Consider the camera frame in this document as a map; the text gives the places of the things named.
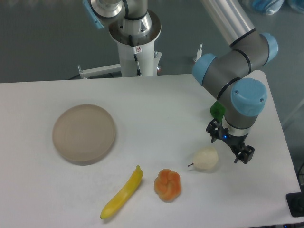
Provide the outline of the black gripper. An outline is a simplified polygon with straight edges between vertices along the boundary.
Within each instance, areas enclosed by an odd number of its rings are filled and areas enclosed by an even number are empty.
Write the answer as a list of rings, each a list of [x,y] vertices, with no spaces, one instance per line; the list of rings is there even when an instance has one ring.
[[[217,119],[213,119],[209,122],[206,132],[211,137],[211,143],[222,140],[226,145],[232,147],[232,152],[236,157],[234,163],[241,161],[247,164],[252,159],[255,148],[245,145],[245,139],[249,134],[248,129],[231,128],[230,125],[224,126]]]

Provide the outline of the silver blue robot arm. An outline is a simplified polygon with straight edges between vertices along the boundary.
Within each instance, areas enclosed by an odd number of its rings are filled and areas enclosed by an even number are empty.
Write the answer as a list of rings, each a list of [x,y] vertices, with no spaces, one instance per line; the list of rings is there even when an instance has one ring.
[[[206,131],[222,140],[236,157],[248,163],[254,148],[245,145],[251,127],[265,106],[267,90],[250,73],[271,61],[278,52],[276,39],[258,33],[236,0],[204,0],[231,51],[222,57],[196,57],[192,75],[225,108]],[[85,0],[83,6],[98,28],[108,27],[117,43],[122,76],[155,76],[158,59],[154,42],[161,32],[157,15],[145,0]]]

